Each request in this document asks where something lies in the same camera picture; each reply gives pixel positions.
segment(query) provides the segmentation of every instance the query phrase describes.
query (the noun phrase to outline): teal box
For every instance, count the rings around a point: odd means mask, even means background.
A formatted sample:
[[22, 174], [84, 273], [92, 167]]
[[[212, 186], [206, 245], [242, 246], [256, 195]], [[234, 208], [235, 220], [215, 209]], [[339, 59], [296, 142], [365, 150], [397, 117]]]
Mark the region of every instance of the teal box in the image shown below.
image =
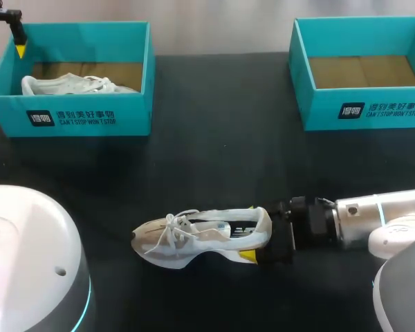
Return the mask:
[[415, 127], [415, 86], [317, 89], [310, 57], [405, 55], [415, 74], [415, 17], [296, 19], [289, 67], [305, 130]]
[[[24, 58], [11, 38], [0, 59], [0, 125], [7, 136], [149, 135], [155, 57], [147, 22], [24, 24], [24, 29]], [[21, 79], [37, 62], [141, 62], [141, 91], [21, 95]], [[44, 121], [33, 122], [31, 115], [43, 115]]]

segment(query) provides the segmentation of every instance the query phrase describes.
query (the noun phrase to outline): shoelace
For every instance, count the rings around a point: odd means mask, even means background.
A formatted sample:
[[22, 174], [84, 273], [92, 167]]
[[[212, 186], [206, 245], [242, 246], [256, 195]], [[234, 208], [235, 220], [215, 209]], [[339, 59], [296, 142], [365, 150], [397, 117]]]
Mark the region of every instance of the shoelace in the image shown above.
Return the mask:
[[92, 90], [97, 92], [100, 88], [113, 84], [111, 80], [107, 77], [100, 78], [97, 76], [84, 76], [83, 78], [90, 81], [89, 85], [84, 89], [84, 92]]
[[162, 238], [166, 235], [167, 242], [171, 246], [171, 248], [176, 251], [175, 243], [178, 241], [176, 235], [179, 234], [180, 241], [183, 241], [185, 237], [194, 238], [195, 236], [192, 234], [189, 234], [185, 232], [184, 230], [181, 230], [181, 226], [183, 225], [190, 225], [190, 221], [187, 220], [186, 216], [182, 216], [182, 214], [188, 214], [188, 213], [198, 213], [198, 210], [187, 210], [180, 212], [176, 214], [175, 216], [173, 214], [168, 214], [166, 216], [166, 227], [163, 230], [163, 233], [161, 233], [160, 238], [158, 239], [157, 244], [147, 252], [146, 254], [149, 254], [151, 251], [154, 251], [158, 248], [158, 246], [161, 243]]

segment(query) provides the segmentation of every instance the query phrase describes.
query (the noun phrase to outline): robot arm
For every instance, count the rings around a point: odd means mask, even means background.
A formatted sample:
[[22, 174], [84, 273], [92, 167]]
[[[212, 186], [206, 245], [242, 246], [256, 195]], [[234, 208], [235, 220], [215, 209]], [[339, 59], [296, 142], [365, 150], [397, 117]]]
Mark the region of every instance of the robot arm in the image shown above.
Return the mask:
[[27, 36], [21, 24], [21, 11], [13, 9], [3, 9], [0, 0], [0, 21], [5, 21], [9, 24], [14, 37], [14, 44], [17, 48], [20, 58], [24, 56], [26, 49]]

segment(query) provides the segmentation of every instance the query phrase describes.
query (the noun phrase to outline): printed logo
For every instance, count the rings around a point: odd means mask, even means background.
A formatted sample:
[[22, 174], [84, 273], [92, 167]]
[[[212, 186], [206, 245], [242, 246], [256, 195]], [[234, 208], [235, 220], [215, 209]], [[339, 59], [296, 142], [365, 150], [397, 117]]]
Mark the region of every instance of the printed logo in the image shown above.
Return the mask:
[[26, 111], [30, 123], [34, 127], [53, 127], [55, 126], [52, 116], [49, 111]]
[[340, 109], [339, 119], [358, 119], [361, 116], [364, 102], [345, 102]]

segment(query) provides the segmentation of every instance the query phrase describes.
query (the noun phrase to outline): shoe sole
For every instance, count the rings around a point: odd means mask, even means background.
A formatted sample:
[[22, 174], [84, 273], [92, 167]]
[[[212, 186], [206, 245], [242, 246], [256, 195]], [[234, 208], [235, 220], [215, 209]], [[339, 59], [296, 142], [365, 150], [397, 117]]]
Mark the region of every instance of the shoe sole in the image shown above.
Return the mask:
[[154, 259], [145, 254], [140, 254], [140, 253], [138, 254], [140, 255], [141, 258], [143, 258], [144, 260], [148, 261], [149, 263], [153, 265], [157, 265], [162, 268], [171, 268], [174, 270], [180, 270], [186, 267], [186, 265], [188, 265], [191, 262], [191, 260], [193, 260], [198, 255], [203, 254], [204, 252], [217, 252], [220, 255], [224, 256], [225, 258], [229, 259], [230, 261], [235, 261], [238, 263], [254, 264], [253, 261], [249, 261], [247, 259], [244, 259], [242, 256], [240, 256], [239, 251], [237, 250], [222, 250], [222, 249], [206, 250], [196, 255], [188, 256], [182, 259], [175, 259], [171, 261], [163, 261], [161, 259]]

